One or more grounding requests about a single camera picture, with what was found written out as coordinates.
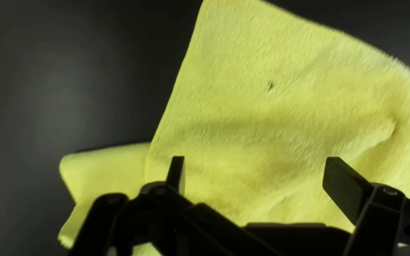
black plastic part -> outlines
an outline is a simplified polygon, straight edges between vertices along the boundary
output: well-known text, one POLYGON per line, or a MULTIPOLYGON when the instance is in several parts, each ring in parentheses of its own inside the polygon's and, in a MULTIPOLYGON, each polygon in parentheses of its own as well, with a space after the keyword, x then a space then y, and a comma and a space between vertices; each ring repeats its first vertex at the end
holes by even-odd
POLYGON ((346 218, 357 225, 366 201, 373 194, 373 185, 340 158, 326 160, 322 185, 346 218))
POLYGON ((410 245, 410 199, 370 184, 340 158, 329 158, 323 188, 356 225, 353 235, 323 224, 248 224, 239 228, 205 204, 178 194, 182 157, 175 157, 167 182, 147 184, 134 201, 122 194, 98 198, 70 256, 132 255, 151 242, 164 256, 391 256, 410 245))
POLYGON ((366 204, 356 231, 344 251, 346 256, 391 256, 397 251, 404 195, 376 188, 366 204))
POLYGON ((118 255, 131 255, 131 241, 125 241, 125 245, 121 246, 121 241, 114 238, 118 215, 127 202, 130 199, 124 194, 100 197, 93 204, 70 256, 105 256, 111 246, 117 249, 118 255))
POLYGON ((248 224, 245 231, 285 256, 343 256, 350 234, 325 224, 248 224))
POLYGON ((184 157, 174 157, 171 162, 171 168, 168 171, 167 184, 171 185, 178 194, 184 194, 184 175, 182 165, 184 157))

yellow cloth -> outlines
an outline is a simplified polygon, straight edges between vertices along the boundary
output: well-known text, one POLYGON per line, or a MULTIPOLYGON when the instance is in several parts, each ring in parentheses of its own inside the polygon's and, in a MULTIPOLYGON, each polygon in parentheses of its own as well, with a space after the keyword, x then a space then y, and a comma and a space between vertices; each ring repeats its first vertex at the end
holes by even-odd
POLYGON ((61 244, 73 245, 98 195, 134 198, 165 180, 174 155, 185 157, 185 197, 238 225, 353 232, 322 191, 325 161, 340 157, 410 197, 410 70, 265 2, 205 0, 154 141, 61 161, 77 202, 61 244))

black background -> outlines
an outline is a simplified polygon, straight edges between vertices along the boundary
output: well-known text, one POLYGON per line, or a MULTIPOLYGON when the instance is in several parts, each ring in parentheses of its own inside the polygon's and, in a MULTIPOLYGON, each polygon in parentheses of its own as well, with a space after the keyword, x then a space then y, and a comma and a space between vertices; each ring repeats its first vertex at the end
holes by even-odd
MULTIPOLYGON (((410 66, 410 2, 273 2, 410 66)), ((199 2, 0 0, 0 255, 65 255, 58 161, 151 141, 199 2)))

dark speck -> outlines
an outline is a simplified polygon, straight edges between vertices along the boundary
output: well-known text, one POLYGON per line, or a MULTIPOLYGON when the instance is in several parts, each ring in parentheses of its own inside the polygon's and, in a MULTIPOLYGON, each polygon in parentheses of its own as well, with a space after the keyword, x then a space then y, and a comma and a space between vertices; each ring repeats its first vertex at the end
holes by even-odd
POLYGON ((269 83, 268 83, 268 91, 272 91, 273 87, 275 87, 275 83, 273 83, 273 81, 269 81, 269 83))

fabric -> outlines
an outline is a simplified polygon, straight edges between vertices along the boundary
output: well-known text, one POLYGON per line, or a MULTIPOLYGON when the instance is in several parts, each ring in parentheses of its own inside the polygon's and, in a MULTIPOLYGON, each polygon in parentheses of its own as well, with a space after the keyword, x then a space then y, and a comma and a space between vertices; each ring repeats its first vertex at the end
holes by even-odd
POLYGON ((165 181, 185 157, 185 197, 238 225, 353 225, 322 190, 340 157, 410 198, 410 70, 396 59, 261 0, 204 0, 151 144, 64 157, 77 207, 70 248, 93 199, 165 181))

